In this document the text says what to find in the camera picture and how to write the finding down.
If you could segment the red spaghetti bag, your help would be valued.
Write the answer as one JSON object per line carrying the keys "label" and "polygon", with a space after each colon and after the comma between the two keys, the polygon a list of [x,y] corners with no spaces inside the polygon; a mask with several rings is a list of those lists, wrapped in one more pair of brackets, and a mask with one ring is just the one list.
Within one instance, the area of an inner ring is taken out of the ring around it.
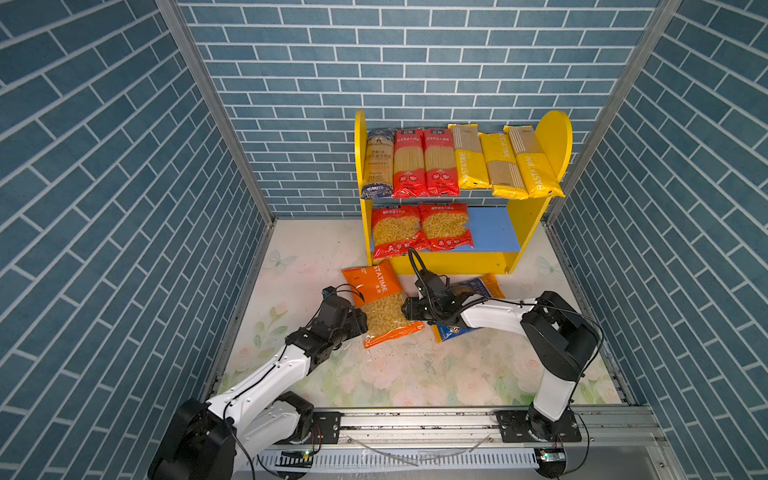
{"label": "red spaghetti bag", "polygon": [[421,129],[402,129],[395,134],[394,198],[425,197],[428,193],[423,138]]}
{"label": "red spaghetti bag", "polygon": [[452,132],[446,128],[424,131],[424,158],[427,192],[432,197],[460,194]]}

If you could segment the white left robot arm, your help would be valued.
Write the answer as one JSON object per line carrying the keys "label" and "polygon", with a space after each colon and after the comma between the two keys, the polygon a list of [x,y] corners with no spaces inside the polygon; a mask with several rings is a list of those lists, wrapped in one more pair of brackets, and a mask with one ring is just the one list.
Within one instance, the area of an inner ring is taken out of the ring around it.
{"label": "white left robot arm", "polygon": [[150,463],[150,479],[229,479],[254,456],[284,440],[303,440],[314,406],[289,390],[347,340],[368,331],[362,309],[335,290],[308,324],[268,362],[224,393],[189,399],[174,412]]}

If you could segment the red macaroni bag back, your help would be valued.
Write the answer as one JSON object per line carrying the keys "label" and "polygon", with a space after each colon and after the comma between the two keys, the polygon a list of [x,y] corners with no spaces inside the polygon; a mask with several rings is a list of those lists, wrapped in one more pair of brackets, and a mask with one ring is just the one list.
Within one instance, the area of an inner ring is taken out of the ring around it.
{"label": "red macaroni bag back", "polygon": [[465,204],[419,204],[420,222],[426,250],[449,251],[457,247],[473,247],[469,229],[469,208]]}

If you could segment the red macaroni bag front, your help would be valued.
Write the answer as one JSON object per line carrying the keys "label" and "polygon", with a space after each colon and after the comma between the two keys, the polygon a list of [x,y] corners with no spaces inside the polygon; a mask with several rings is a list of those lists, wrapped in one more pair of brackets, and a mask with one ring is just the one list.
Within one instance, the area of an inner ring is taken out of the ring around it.
{"label": "red macaroni bag front", "polygon": [[378,208],[372,212],[373,258],[383,260],[401,256],[413,248],[427,247],[417,206]]}

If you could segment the orange pasta bag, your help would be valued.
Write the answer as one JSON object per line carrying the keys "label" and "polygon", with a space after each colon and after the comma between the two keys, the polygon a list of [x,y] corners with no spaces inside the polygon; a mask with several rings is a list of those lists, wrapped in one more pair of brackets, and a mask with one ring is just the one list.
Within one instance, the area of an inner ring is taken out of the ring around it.
{"label": "orange pasta bag", "polygon": [[356,297],[354,302],[367,317],[366,349],[424,328],[422,322],[409,321],[403,314],[407,295],[389,260],[374,266],[343,270],[342,274],[353,290],[362,296],[362,299]]}

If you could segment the dark blue spaghetti bag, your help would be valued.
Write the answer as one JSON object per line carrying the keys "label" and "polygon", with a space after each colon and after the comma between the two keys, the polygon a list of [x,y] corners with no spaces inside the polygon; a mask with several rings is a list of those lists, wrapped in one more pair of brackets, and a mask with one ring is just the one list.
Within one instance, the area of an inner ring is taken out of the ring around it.
{"label": "dark blue spaghetti bag", "polygon": [[391,197],[394,191],[394,145],[395,130],[374,129],[368,133],[361,198],[373,200]]}

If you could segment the red macaroni bag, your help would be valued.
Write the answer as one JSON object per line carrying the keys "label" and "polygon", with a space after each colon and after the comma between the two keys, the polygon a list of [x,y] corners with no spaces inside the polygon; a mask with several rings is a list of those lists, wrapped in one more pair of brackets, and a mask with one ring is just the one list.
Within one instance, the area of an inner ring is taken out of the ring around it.
{"label": "red macaroni bag", "polygon": [[469,229],[469,208],[465,204],[419,204],[420,222],[426,250],[449,251],[457,247],[473,247]]}
{"label": "red macaroni bag", "polygon": [[372,212],[373,258],[383,260],[401,256],[413,248],[427,247],[417,206],[378,208]]}

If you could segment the yellow spaghetti box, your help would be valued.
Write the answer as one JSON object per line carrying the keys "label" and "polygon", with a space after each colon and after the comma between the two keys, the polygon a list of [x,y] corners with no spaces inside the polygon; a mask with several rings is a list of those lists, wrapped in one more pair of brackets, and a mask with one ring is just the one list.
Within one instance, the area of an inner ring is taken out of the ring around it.
{"label": "yellow spaghetti box", "polygon": [[508,200],[529,197],[506,133],[480,133],[492,194]]}
{"label": "yellow spaghetti box", "polygon": [[490,189],[491,183],[476,124],[450,124],[458,185],[462,190]]}
{"label": "yellow spaghetti box", "polygon": [[530,126],[506,126],[521,178],[530,198],[564,197],[548,156]]}

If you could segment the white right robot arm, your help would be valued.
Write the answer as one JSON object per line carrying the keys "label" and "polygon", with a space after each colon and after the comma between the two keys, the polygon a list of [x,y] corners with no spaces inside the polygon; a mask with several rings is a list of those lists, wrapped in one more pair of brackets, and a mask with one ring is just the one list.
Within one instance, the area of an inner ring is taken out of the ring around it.
{"label": "white right robot arm", "polygon": [[544,373],[526,422],[531,436],[554,441],[573,421],[571,399],[598,352],[602,334],[563,298],[545,291],[535,299],[481,295],[427,270],[416,271],[416,297],[402,312],[408,320],[462,329],[494,329],[527,337]]}

